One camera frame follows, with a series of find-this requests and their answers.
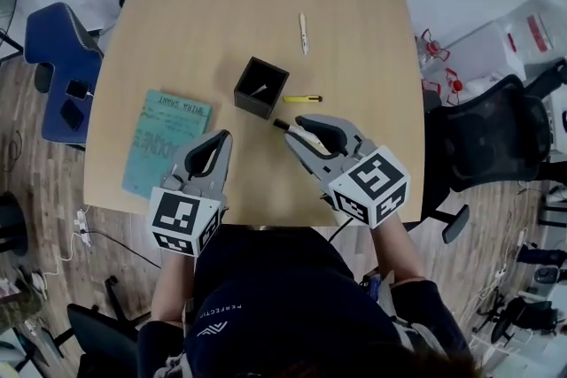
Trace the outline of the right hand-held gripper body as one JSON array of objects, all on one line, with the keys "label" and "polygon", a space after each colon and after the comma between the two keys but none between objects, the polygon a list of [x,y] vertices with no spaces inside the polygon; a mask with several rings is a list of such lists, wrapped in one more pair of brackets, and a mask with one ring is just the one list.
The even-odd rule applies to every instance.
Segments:
[{"label": "right hand-held gripper body", "polygon": [[322,190],[335,210],[374,229],[406,203],[410,175],[386,146],[366,139],[330,174]]}]

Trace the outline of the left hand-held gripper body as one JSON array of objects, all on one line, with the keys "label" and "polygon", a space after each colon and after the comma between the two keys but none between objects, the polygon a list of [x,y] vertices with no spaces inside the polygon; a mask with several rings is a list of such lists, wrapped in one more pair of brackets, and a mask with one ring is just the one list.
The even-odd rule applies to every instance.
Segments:
[{"label": "left hand-held gripper body", "polygon": [[157,245],[198,257],[216,234],[227,210],[223,179],[168,176],[151,192],[149,231]]}]

